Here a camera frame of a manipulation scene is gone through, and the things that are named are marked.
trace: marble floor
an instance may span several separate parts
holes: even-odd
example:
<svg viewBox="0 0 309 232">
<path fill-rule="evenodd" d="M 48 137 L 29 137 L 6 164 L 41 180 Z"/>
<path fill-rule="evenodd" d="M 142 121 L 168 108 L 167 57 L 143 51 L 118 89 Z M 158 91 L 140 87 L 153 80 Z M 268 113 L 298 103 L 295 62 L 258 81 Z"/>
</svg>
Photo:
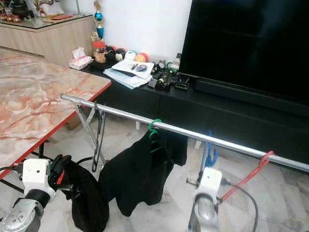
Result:
<svg viewBox="0 0 309 232">
<path fill-rule="evenodd" d="M 104 136 L 104 155 L 111 159 L 119 152 L 139 140 L 147 130 L 141 125 L 135 130 L 135 122 L 108 116 Z M 175 166 L 165 184 L 161 203 L 147 206 L 140 203 L 131 217 L 125 217 L 117 208 L 116 201 L 110 202 L 110 220 L 106 232 L 184 232 L 192 208 L 194 187 L 186 183 L 187 178 L 196 179 L 203 146 L 194 149 L 195 140 L 188 140 L 188 159 L 183 167 Z M 45 144 L 45 155 L 72 155 L 73 160 L 91 156 L 93 148 L 80 125 L 74 130 L 66 127 L 56 132 Z M 258 160 L 221 149 L 215 168 L 232 183 L 247 176 Z M 83 163 L 91 169 L 91 162 Z M 11 172 L 5 177 L 20 187 L 18 175 Z M 261 173 L 244 188 L 256 199 L 259 206 L 259 232 L 305 232 L 309 231 L 309 177 L 273 164 L 267 165 Z M 219 196 L 228 190 L 221 187 Z M 7 212 L 16 198 L 22 194 L 0 183 L 0 217 Z M 78 232 L 71 217 L 71 201 L 58 192 L 54 202 L 48 204 L 42 218 L 40 232 Z M 219 208 L 221 232 L 250 232 L 254 220 L 254 206 L 241 192 L 234 193 Z"/>
</svg>

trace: white ball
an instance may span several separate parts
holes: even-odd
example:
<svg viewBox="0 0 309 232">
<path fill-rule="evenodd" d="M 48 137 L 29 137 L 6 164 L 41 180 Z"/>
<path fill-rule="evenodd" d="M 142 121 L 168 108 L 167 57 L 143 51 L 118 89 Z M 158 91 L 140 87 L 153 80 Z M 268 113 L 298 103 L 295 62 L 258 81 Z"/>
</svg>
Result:
<svg viewBox="0 0 309 232">
<path fill-rule="evenodd" d="M 125 54 L 125 59 L 135 60 L 135 57 L 136 57 L 136 52 L 134 51 L 127 51 Z"/>
</svg>

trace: blue trophy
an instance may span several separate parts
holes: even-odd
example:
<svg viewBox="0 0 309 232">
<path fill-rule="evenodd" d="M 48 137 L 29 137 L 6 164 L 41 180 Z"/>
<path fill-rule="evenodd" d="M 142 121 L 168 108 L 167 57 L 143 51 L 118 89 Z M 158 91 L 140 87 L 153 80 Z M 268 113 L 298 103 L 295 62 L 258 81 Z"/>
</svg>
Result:
<svg viewBox="0 0 309 232">
<path fill-rule="evenodd" d="M 104 35 L 104 27 L 103 27 L 103 23 L 104 23 L 104 17 L 103 14 L 101 13 L 100 9 L 101 9 L 101 5 L 100 3 L 96 0 L 94 2 L 94 6 L 96 8 L 96 13 L 94 15 L 94 19 L 95 22 L 97 23 L 97 33 L 98 36 L 100 37 L 100 39 L 103 39 L 103 35 Z"/>
</svg>

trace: white wall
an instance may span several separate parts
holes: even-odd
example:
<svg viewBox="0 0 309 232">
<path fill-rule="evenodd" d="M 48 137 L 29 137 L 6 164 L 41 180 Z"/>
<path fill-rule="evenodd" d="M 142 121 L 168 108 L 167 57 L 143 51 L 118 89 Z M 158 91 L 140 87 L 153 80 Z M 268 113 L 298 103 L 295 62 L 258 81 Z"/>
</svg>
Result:
<svg viewBox="0 0 309 232">
<path fill-rule="evenodd" d="M 172 61 L 182 52 L 192 0 L 101 0 L 106 44 L 145 52 L 151 60 Z M 82 13 L 94 13 L 92 0 L 79 0 Z M 75 0 L 61 0 L 76 12 Z"/>
</svg>

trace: black clothing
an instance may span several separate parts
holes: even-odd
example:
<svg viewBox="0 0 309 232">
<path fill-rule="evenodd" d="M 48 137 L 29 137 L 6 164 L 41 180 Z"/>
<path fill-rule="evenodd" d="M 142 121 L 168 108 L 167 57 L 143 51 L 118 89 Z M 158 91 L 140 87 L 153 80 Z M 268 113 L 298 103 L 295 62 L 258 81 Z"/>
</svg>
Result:
<svg viewBox="0 0 309 232">
<path fill-rule="evenodd" d="M 108 161 L 100 172 L 98 182 L 102 196 L 108 201 L 115 197 L 120 211 L 127 217 L 140 202 L 159 203 L 174 164 L 185 165 L 187 137 L 170 131 L 158 132 L 153 136 L 157 142 L 152 143 L 147 132 Z M 161 149 L 151 153 L 160 146 Z"/>
<path fill-rule="evenodd" d="M 93 175 L 71 161 L 66 167 L 62 184 L 73 184 L 73 191 L 63 191 L 72 199 L 72 217 L 84 232 L 102 232 L 110 216 L 108 201 L 101 196 Z"/>
</svg>

